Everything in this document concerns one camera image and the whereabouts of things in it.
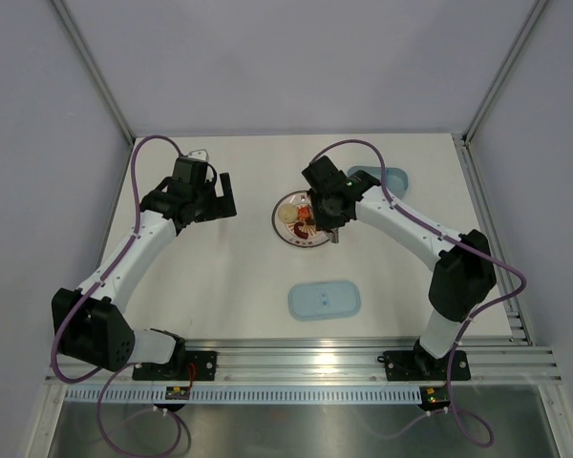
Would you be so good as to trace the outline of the red shrimp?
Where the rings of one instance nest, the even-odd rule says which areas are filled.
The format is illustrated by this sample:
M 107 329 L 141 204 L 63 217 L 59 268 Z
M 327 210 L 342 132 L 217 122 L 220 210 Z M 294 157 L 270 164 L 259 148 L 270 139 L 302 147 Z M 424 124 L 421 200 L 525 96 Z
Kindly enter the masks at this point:
M 308 221 L 313 219 L 313 213 L 309 206 L 300 206 L 298 208 L 297 218 L 300 221 Z

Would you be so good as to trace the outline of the right small circuit board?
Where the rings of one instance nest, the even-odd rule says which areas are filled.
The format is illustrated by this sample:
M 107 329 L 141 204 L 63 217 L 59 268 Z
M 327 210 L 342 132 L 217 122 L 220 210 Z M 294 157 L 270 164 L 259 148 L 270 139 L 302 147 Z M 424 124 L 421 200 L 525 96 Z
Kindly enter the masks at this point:
M 421 387 L 420 395 L 420 408 L 425 411 L 439 410 L 450 406 L 450 395 L 446 386 Z

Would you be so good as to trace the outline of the light blue lunch box lid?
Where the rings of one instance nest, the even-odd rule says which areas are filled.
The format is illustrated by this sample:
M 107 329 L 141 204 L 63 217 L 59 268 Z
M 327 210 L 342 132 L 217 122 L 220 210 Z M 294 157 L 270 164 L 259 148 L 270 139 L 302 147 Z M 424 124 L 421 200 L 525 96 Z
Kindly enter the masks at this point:
M 293 286 L 287 296 L 291 316 L 300 322 L 346 319 L 361 307 L 357 286 L 351 281 L 321 281 Z

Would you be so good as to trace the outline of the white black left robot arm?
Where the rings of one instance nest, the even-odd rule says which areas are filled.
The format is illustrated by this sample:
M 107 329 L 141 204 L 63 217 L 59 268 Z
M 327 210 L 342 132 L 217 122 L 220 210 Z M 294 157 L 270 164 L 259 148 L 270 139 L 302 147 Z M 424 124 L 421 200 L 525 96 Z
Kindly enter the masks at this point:
M 156 257 L 192 223 L 236 216 L 230 176 L 218 174 L 208 153 L 177 158 L 173 173 L 136 209 L 133 228 L 115 251 L 76 289 L 52 300 L 52 354 L 118 372 L 145 364 L 167 380 L 186 370 L 184 338 L 157 329 L 134 330 L 124 313 Z

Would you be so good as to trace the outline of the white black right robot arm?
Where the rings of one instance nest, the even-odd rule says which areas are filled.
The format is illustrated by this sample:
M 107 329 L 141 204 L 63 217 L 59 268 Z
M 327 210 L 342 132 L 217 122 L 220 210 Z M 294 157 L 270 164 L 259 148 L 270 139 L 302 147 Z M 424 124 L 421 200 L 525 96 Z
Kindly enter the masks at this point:
M 365 171 L 348 176 L 326 156 L 311 162 L 302 175 L 318 229 L 330 234 L 351 221 L 367 224 L 431 271 L 428 299 L 433 312 L 412 350 L 412 366 L 425 378 L 437 377 L 448 366 L 447 355 L 462 324 L 497 284 L 486 236 L 436 223 L 391 194 L 383 177 Z

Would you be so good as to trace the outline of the right aluminium frame post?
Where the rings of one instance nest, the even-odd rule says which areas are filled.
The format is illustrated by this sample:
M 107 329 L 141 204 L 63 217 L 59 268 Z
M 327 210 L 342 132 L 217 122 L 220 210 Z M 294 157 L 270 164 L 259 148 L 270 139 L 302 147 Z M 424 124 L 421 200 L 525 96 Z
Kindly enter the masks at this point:
M 510 74 L 515 69 L 521 55 L 524 53 L 524 50 L 531 40 L 532 35 L 541 23 L 543 16 L 551 4 L 552 1 L 550 0 L 535 0 L 529 11 L 526 13 L 515 37 L 511 41 L 507 53 L 502 58 L 499 68 L 494 74 L 488 89 L 484 93 L 472 119 L 467 124 L 467 127 L 461 136 L 463 145 L 467 148 L 470 147 L 486 117 L 498 100 L 503 86 L 506 84 Z

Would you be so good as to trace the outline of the round printed ceramic plate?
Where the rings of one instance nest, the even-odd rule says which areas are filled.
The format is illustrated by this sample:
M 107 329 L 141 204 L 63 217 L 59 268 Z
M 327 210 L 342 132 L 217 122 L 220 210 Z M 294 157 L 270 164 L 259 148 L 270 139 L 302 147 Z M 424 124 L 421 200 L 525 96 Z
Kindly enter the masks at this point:
M 295 223 L 284 224 L 280 222 L 276 216 L 278 208 L 286 203 L 293 204 L 298 208 L 300 206 L 309 206 L 313 213 L 311 199 L 308 195 L 308 192 L 305 190 L 295 191 L 281 198 L 274 206 L 271 214 L 271 223 L 273 230 L 280 240 L 297 248 L 314 248 L 322 246 L 329 242 L 329 236 L 325 232 L 318 229 L 316 224 L 308 226 L 309 229 L 308 239 L 300 239 L 296 237 L 295 234 L 293 233 L 293 225 Z

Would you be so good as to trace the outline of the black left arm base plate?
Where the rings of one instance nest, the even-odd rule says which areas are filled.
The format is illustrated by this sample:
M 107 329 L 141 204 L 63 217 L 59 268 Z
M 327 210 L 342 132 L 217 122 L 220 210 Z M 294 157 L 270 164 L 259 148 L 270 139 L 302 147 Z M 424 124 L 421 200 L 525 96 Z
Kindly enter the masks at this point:
M 212 382 L 218 353 L 210 350 L 183 350 L 166 364 L 144 363 L 135 367 L 132 378 L 144 382 Z

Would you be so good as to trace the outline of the dark red sausage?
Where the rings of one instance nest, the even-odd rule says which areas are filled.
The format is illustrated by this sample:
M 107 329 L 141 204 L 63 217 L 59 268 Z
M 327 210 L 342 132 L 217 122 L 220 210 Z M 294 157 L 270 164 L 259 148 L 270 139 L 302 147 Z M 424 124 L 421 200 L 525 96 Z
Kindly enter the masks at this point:
M 308 224 L 305 221 L 297 221 L 293 225 L 293 233 L 296 237 L 300 239 L 308 239 L 309 238 L 309 229 Z

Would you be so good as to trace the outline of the small circuit board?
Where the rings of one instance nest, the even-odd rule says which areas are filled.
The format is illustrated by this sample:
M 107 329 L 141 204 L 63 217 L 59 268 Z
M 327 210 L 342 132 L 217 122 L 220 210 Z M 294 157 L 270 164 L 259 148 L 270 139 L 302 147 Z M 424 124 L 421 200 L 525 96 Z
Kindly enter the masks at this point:
M 420 395 L 420 408 L 425 411 L 439 410 L 450 406 L 450 395 L 446 386 L 421 387 Z
M 168 386 L 165 391 L 165 400 L 188 401 L 190 399 L 190 394 L 191 388 L 189 386 Z

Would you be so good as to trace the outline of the light blue lunch box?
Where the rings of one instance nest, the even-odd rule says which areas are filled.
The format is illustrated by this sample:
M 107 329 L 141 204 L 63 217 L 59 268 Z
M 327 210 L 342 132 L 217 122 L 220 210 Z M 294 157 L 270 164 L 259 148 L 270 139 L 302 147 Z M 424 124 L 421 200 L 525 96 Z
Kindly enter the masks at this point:
M 381 179 L 381 168 L 377 166 L 352 166 L 347 171 L 347 176 L 351 176 L 357 171 L 364 171 L 376 179 Z M 399 199 L 405 197 L 409 188 L 409 179 L 407 173 L 400 168 L 386 167 L 384 175 L 389 191 Z

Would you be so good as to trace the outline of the aluminium front rail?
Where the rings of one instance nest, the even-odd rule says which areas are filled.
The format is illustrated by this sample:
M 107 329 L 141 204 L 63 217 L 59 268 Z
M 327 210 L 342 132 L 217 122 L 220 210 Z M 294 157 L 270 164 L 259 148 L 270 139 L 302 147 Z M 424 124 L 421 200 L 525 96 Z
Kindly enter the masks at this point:
M 407 350 L 412 339 L 190 340 L 188 351 L 218 353 L 217 385 L 382 385 L 377 361 L 386 350 Z M 552 350 L 513 338 L 468 338 L 471 385 L 556 385 Z

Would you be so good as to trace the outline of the aluminium frame post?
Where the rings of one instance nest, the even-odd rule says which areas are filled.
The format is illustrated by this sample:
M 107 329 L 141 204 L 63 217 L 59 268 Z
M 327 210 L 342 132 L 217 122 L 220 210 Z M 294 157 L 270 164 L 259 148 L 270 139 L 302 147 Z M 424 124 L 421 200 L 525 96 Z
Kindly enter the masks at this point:
M 101 102 L 115 123 L 121 136 L 126 144 L 130 148 L 133 148 L 136 140 L 133 130 L 107 84 L 92 49 L 80 26 L 77 24 L 68 2 L 63 0 L 49 0 L 48 5 L 55 14 L 56 20 L 63 29 L 66 37 L 71 42 L 77 59 L 90 78 Z
M 511 41 L 507 53 L 502 58 L 499 68 L 494 74 L 488 89 L 484 93 L 472 119 L 467 124 L 467 127 L 461 136 L 463 145 L 467 148 L 470 147 L 486 117 L 498 100 L 503 86 L 506 84 L 510 74 L 515 69 L 521 55 L 524 53 L 524 50 L 531 40 L 532 35 L 541 23 L 543 16 L 551 4 L 552 1 L 550 0 L 535 0 L 529 11 L 526 13 L 515 37 Z

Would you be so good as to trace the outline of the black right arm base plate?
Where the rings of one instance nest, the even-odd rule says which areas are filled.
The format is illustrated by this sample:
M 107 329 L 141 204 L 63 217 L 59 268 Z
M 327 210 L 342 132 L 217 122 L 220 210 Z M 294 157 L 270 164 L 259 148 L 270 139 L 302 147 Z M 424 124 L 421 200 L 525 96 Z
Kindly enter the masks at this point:
M 450 355 L 435 359 L 423 350 L 387 350 L 376 357 L 389 382 L 447 382 Z M 451 380 L 472 378 L 467 354 L 457 350 L 452 359 Z

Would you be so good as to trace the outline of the left small circuit board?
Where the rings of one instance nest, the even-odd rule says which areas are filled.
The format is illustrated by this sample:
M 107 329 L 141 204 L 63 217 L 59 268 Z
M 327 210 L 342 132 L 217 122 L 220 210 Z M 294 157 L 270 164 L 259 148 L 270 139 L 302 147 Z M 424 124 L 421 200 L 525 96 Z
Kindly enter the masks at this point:
M 188 401 L 190 399 L 190 394 L 191 388 L 189 386 L 168 386 L 165 391 L 165 400 Z

